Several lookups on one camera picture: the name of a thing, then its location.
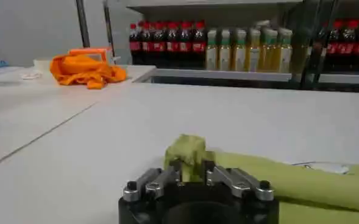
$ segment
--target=red bottle cap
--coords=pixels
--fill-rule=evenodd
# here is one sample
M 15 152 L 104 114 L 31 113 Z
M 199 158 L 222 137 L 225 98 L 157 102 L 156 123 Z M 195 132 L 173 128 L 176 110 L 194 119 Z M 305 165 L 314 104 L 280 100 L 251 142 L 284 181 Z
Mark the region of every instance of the red bottle cap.
M 144 22 L 144 25 L 143 25 L 144 29 L 148 30 L 149 26 L 150 26 L 149 22 Z
M 164 21 L 164 22 L 162 22 L 163 27 L 164 27 L 164 28 L 167 28 L 169 23 L 170 23 L 169 21 Z
M 205 22 L 203 22 L 203 21 L 197 22 L 196 27 L 197 27 L 197 29 L 205 28 Z
M 349 20 L 349 22 L 347 22 L 347 26 L 351 29 L 356 29 L 359 26 L 359 20 Z
M 155 29 L 155 28 L 156 28 L 156 22 L 150 22 L 149 27 L 150 27 L 151 29 Z
M 187 29 L 187 28 L 190 28 L 191 27 L 191 24 L 189 22 L 183 22 L 182 23 L 182 28 L 183 29 Z
M 177 28 L 177 25 L 175 23 L 169 23 L 168 24 L 168 28 L 170 29 L 176 29 Z
M 336 20 L 335 22 L 333 22 L 333 28 L 339 29 L 340 27 L 342 27 L 343 22 L 341 20 Z
M 155 28 L 157 30 L 162 30 L 163 29 L 163 23 L 157 22 L 156 25 L 155 25 Z

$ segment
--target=metal pole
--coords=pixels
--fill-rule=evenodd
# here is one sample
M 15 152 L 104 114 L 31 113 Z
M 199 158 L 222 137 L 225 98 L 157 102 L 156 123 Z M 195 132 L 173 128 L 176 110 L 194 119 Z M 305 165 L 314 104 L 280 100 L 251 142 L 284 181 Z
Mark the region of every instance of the metal pole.
M 107 0 L 104 0 L 104 13 L 105 13 L 105 22 L 106 22 L 106 32 L 107 32 L 107 40 L 110 44 L 110 47 L 112 47 L 113 57 L 115 57 L 114 53 L 114 42 L 113 42 L 113 35 L 112 35 L 112 24 L 110 22 L 110 11 L 108 8 L 108 2 Z
M 80 35 L 82 36 L 83 47 L 90 47 L 90 39 L 88 37 L 86 13 L 84 10 L 83 0 L 75 0 L 77 8 L 77 16 L 79 18 Z

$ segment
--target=yellow drink bottle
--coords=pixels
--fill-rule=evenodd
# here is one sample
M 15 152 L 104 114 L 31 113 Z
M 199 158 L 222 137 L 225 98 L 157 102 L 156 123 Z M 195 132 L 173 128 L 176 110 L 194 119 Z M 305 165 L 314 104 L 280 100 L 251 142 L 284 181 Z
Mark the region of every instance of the yellow drink bottle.
M 215 29 L 208 32 L 208 46 L 205 51 L 206 70 L 217 70 L 218 48 L 216 45 L 216 34 L 217 31 Z
M 230 32 L 223 30 L 221 33 L 221 45 L 219 48 L 218 68 L 221 71 L 229 71 L 231 66 L 231 48 L 229 43 Z
M 251 42 L 246 51 L 246 71 L 257 72 L 260 55 L 260 31 L 250 29 Z
M 280 50 L 277 57 L 277 70 L 280 73 L 290 73 L 290 61 L 292 55 L 291 36 L 293 32 L 288 29 L 280 29 Z
M 244 71 L 244 63 L 246 61 L 246 36 L 247 33 L 244 30 L 238 29 L 236 31 L 236 45 L 233 49 L 233 63 L 232 70 Z
M 273 59 L 275 50 L 277 49 L 277 35 L 278 32 L 272 29 L 265 29 L 265 46 L 264 46 L 264 61 L 263 70 L 266 72 L 273 72 Z

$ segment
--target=screw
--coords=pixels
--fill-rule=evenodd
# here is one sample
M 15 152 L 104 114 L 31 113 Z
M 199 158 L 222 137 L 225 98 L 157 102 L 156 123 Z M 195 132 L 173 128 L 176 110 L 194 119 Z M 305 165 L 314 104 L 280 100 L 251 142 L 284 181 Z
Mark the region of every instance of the screw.
M 237 183 L 236 186 L 238 186 L 240 188 L 246 188 L 247 187 L 243 182 Z
M 128 181 L 128 183 L 126 184 L 126 188 L 128 188 L 128 190 L 130 190 L 130 191 L 137 190 L 137 182 L 136 181 Z
M 159 187 L 159 184 L 158 183 L 150 183 L 149 188 L 152 188 L 152 189 L 157 189 Z
M 259 188 L 262 190 L 270 190 L 270 182 L 266 180 L 261 180 L 259 182 Z

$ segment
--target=white wall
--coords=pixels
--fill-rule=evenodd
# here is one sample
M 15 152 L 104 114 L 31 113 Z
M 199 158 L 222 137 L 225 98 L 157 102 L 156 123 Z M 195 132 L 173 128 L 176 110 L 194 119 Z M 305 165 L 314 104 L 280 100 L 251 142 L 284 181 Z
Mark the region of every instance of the white wall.
M 75 0 L 0 0 L 0 59 L 29 66 L 81 46 Z

